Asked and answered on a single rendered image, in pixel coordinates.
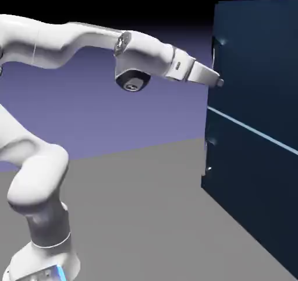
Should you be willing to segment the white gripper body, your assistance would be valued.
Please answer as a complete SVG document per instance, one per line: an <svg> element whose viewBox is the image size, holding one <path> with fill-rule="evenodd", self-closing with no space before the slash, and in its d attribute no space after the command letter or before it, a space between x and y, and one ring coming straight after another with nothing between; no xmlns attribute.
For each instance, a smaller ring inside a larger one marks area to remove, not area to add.
<svg viewBox="0 0 298 281"><path fill-rule="evenodd" d="M219 74L213 69L195 61L186 80L206 86L216 86L219 81Z"/></svg>

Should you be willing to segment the dark blue cabinet door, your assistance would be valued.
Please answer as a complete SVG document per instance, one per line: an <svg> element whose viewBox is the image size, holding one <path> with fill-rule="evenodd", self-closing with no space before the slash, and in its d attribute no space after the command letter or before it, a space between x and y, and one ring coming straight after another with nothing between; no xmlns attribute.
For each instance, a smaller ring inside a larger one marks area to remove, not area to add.
<svg viewBox="0 0 298 281"><path fill-rule="evenodd" d="M212 36L226 45L209 105L298 150L298 0L218 2Z"/></svg>
<svg viewBox="0 0 298 281"><path fill-rule="evenodd" d="M298 155L209 110L203 189L298 280Z"/></svg>

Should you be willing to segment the dark blue cabinet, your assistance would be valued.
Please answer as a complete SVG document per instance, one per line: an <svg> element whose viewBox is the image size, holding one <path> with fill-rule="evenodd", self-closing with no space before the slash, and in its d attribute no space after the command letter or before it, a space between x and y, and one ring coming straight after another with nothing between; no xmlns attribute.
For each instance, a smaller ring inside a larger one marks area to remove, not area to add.
<svg viewBox="0 0 298 281"><path fill-rule="evenodd" d="M298 0L220 1L203 189L298 281Z"/></svg>

